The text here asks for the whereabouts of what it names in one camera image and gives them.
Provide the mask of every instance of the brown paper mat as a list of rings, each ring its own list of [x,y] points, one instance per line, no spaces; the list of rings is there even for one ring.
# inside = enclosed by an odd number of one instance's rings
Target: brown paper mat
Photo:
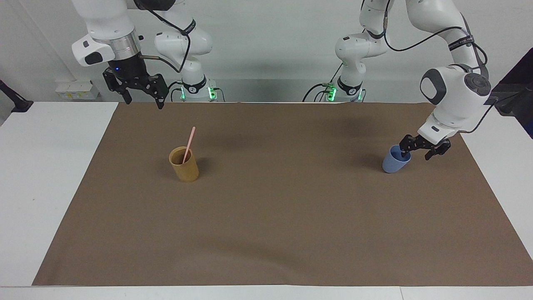
[[[381,170],[432,108],[121,104],[34,285],[533,285],[460,136]],[[184,184],[168,154],[193,125]]]

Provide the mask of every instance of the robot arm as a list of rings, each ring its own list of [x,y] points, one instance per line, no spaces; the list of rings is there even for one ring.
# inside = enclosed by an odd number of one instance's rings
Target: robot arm
[[[159,109],[163,108],[168,87],[161,74],[151,76],[141,54],[135,26],[127,15],[124,0],[72,0],[85,20],[88,34],[72,45],[76,60],[82,66],[107,62],[103,77],[110,91],[122,95],[130,104],[127,89],[151,95]]]
[[[389,9],[393,4],[394,0],[391,0]],[[383,26],[386,8],[387,0],[364,1],[359,22],[365,31],[342,37],[335,45],[335,53],[342,60],[343,67],[334,85],[336,96],[331,98],[331,101],[357,101],[366,75],[366,66],[362,59],[377,57],[387,52],[388,48],[383,39],[386,30]]]
[[[158,33],[155,38],[157,51],[168,57],[175,65],[181,66],[182,99],[187,101],[213,101],[215,82],[204,73],[200,61],[195,56],[208,54],[213,49],[211,36],[199,28],[189,13],[185,0],[178,0],[162,16],[179,28],[185,28],[186,35],[178,30]]]
[[[409,20],[418,29],[437,33],[446,42],[454,59],[448,67],[434,68],[421,81],[422,94],[435,110],[418,130],[400,143],[404,155],[417,149],[429,149],[426,159],[444,155],[451,147],[449,138],[464,129],[468,120],[489,98],[492,90],[488,71],[481,62],[468,24],[451,0],[407,0]]]
[[[342,75],[334,86],[338,98],[357,101],[366,73],[361,60],[387,51],[387,16],[393,4],[394,0],[364,1],[359,20],[365,31],[337,42],[336,53],[343,61]],[[453,65],[431,69],[423,76],[422,94],[436,105],[435,111],[419,129],[419,136],[406,136],[400,143],[404,155],[420,148],[429,149],[426,156],[429,159],[449,149],[448,138],[462,130],[483,106],[491,86],[468,24],[452,0],[406,0],[406,4],[413,26],[439,33],[448,43],[454,60]]]

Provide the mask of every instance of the black stand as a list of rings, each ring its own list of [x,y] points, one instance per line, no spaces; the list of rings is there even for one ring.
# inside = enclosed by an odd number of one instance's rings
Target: black stand
[[[13,103],[15,103],[15,108],[11,111],[12,113],[25,113],[34,103],[33,101],[24,99],[23,96],[13,91],[2,80],[0,80],[0,90],[3,91],[4,94],[6,94],[11,101],[13,101]]]
[[[515,116],[518,117],[522,111],[527,114],[528,108],[531,106],[531,100],[533,99],[533,82],[528,84],[524,90],[518,93],[516,96],[512,96],[508,99],[504,99],[496,104],[496,109],[502,116]]]

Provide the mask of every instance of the white table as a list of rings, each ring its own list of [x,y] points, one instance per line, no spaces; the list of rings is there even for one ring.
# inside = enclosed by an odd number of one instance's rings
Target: white table
[[[533,299],[533,287],[30,287],[116,107],[38,102],[0,127],[0,299]],[[533,256],[533,140],[495,110],[464,140]]]

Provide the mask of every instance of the green light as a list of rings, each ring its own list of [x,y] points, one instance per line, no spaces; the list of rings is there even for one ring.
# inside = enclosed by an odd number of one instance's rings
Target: green light
[[[216,99],[216,93],[213,92],[213,89],[211,87],[209,87],[209,97],[211,98],[211,100]]]
[[[337,95],[337,88],[331,87],[331,91],[329,91],[328,95],[328,101],[335,101],[335,95]]]
[[[357,102],[365,102],[365,98],[366,98],[366,90],[362,89],[361,91],[359,91],[359,98]]]

